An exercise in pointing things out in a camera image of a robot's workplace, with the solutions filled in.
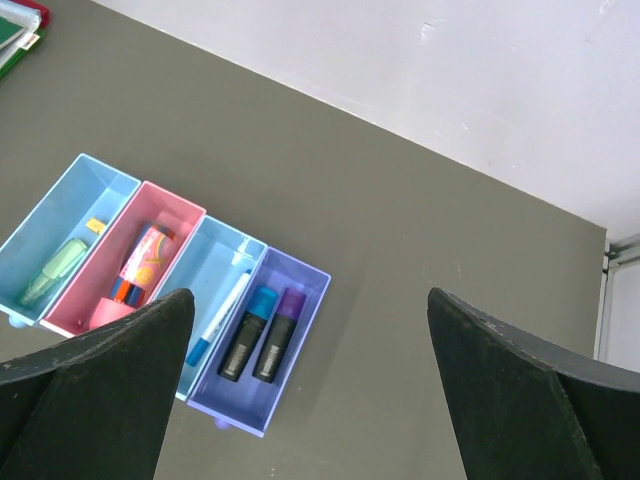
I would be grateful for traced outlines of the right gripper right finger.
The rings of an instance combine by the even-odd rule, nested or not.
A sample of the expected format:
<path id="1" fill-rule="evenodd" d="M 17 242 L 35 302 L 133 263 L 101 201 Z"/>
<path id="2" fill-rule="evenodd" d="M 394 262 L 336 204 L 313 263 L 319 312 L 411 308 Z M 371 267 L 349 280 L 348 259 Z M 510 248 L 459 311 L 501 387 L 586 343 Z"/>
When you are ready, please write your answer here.
<path id="1" fill-rule="evenodd" d="M 639 375 L 432 289 L 427 319 L 469 479 L 636 479 Z"/>

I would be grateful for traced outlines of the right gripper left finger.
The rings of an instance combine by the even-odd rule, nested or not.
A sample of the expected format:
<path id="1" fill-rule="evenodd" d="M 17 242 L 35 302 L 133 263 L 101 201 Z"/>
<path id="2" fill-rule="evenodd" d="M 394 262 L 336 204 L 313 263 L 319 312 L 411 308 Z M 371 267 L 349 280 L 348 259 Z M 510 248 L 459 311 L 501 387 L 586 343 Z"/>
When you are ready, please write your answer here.
<path id="1" fill-rule="evenodd" d="M 153 478 L 194 317 L 181 288 L 3 362 L 2 478 Z"/>

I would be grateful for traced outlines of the crayon tube pink cap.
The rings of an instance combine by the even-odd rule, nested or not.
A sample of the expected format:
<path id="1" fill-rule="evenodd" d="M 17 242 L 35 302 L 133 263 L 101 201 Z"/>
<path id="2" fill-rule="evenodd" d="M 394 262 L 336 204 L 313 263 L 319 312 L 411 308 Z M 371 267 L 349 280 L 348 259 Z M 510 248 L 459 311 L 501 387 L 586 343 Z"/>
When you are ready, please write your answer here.
<path id="1" fill-rule="evenodd" d="M 98 302 L 89 329 L 102 327 L 140 308 L 157 286 L 175 253 L 176 234 L 157 223 L 147 223 L 139 234 L 107 297 Z"/>

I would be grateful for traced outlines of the pink drawer bin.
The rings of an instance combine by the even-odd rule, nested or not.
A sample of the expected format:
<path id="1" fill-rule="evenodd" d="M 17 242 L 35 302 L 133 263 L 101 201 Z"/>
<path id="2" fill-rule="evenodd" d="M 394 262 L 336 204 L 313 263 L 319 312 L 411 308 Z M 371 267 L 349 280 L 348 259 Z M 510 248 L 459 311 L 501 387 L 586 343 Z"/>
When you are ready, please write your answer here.
<path id="1" fill-rule="evenodd" d="M 143 182 L 41 324 L 66 337 L 90 330 L 89 320 L 98 302 L 109 295 L 143 227 L 157 223 L 175 232 L 176 249 L 144 306 L 156 294 L 204 215 L 204 208 L 151 182 Z"/>

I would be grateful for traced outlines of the white blue pen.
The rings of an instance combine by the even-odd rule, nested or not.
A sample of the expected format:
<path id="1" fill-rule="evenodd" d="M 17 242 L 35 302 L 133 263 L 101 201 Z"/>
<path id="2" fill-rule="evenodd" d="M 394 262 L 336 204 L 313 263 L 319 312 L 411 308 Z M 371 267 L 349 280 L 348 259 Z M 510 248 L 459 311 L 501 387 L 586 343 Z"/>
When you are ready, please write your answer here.
<path id="1" fill-rule="evenodd" d="M 245 270 L 235 285 L 227 295 L 227 297 L 222 302 L 221 306 L 218 308 L 209 324 L 205 328 L 204 332 L 201 334 L 200 338 L 197 340 L 195 346 L 191 349 L 186 357 L 186 364 L 190 367 L 196 367 L 198 363 L 203 358 L 206 351 L 213 344 L 213 340 L 216 332 L 218 331 L 220 325 L 223 320 L 228 316 L 231 309 L 234 307 L 236 302 L 239 300 L 240 295 L 243 293 L 246 285 L 249 282 L 252 270 Z"/>

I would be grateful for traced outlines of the green highlighter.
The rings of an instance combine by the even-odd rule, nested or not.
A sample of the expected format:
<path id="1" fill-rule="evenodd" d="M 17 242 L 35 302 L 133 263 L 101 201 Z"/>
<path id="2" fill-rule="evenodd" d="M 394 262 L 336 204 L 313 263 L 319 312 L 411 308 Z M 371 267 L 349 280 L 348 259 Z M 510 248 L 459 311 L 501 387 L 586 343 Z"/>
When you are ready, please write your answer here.
<path id="1" fill-rule="evenodd" d="M 24 307 L 36 304 L 71 272 L 87 249 L 87 245 L 78 238 L 68 240 L 24 288 L 18 303 Z"/>

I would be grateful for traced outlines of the purple drawer bin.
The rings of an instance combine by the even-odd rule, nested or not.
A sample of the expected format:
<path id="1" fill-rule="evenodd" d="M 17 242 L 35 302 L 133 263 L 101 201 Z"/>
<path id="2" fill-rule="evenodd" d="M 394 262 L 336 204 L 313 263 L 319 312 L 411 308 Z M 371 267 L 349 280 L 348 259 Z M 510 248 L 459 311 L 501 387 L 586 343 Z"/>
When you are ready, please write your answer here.
<path id="1" fill-rule="evenodd" d="M 188 405 L 214 417 L 223 426 L 230 425 L 258 437 L 264 436 L 330 282 L 331 276 L 328 273 L 269 247 L 259 262 L 257 273 L 249 281 L 247 292 L 207 359 L 188 397 Z M 275 290 L 278 299 L 239 380 L 232 382 L 221 377 L 218 370 L 248 302 L 259 286 Z M 302 291 L 306 295 L 306 302 L 275 380 L 266 383 L 255 378 L 253 372 L 271 321 L 287 287 Z"/>

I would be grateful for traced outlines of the light blue bin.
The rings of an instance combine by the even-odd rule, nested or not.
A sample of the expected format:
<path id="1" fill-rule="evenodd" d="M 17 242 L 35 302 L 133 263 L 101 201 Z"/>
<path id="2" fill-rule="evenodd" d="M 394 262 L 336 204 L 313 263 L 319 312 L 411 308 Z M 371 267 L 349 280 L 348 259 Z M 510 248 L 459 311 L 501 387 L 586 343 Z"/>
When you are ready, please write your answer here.
<path id="1" fill-rule="evenodd" d="M 200 222 L 156 291 L 156 296 L 162 297 L 176 289 L 186 288 L 194 296 L 195 314 L 186 357 L 240 275 L 251 269 L 249 281 L 255 276 L 266 249 L 267 245 L 264 242 L 211 216 L 204 217 Z M 231 320 L 232 313 L 244 297 L 248 286 L 249 282 L 223 320 L 213 344 L 198 365 L 188 366 L 185 358 L 176 391 L 178 399 L 185 401 L 191 395 L 207 359 L 219 342 L 226 324 Z"/>
<path id="2" fill-rule="evenodd" d="M 1 246 L 1 311 L 12 326 L 33 326 L 44 319 L 101 239 L 86 222 L 98 218 L 108 230 L 140 185 L 129 174 L 87 154 L 78 155 Z M 72 238 L 87 245 L 83 257 L 36 304 L 21 306 L 18 298 L 24 288 Z"/>

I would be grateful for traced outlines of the yellow eraser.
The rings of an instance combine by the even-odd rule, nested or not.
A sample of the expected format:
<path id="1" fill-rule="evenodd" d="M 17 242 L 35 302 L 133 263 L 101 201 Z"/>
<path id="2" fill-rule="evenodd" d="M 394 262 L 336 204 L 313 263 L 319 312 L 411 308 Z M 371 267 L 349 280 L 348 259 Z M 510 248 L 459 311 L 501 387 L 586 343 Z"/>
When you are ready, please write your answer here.
<path id="1" fill-rule="evenodd" d="M 102 235 L 107 230 L 107 224 L 95 217 L 90 218 L 85 226 L 95 235 Z"/>

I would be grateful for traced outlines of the purple black highlighter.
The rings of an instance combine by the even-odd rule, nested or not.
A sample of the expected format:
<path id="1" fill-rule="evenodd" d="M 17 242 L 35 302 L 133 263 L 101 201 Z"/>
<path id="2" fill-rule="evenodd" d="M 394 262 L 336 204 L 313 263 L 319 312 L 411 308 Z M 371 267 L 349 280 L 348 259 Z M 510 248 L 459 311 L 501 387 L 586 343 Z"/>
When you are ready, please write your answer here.
<path id="1" fill-rule="evenodd" d="M 289 287 L 283 291 L 254 368 L 253 376 L 258 380 L 275 380 L 305 302 L 302 291 Z"/>

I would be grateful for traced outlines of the blue black marker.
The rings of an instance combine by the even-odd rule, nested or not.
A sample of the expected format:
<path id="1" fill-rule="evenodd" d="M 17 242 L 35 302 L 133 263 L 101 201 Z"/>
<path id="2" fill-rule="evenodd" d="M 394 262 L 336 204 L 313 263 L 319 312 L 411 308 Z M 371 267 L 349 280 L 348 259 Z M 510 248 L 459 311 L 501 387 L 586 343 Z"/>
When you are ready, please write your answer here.
<path id="1" fill-rule="evenodd" d="M 274 309 L 278 293 L 266 286 L 257 287 L 251 296 L 218 374 L 237 382 Z"/>

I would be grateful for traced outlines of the green ring binder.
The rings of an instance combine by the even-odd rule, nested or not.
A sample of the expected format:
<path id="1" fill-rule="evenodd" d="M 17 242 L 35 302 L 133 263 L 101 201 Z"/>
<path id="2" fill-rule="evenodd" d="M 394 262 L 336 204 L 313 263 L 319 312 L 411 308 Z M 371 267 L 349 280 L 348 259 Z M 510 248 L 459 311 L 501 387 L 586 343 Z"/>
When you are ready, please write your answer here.
<path id="1" fill-rule="evenodd" d="M 11 1 L 1 2 L 1 78 L 42 39 L 40 14 Z"/>

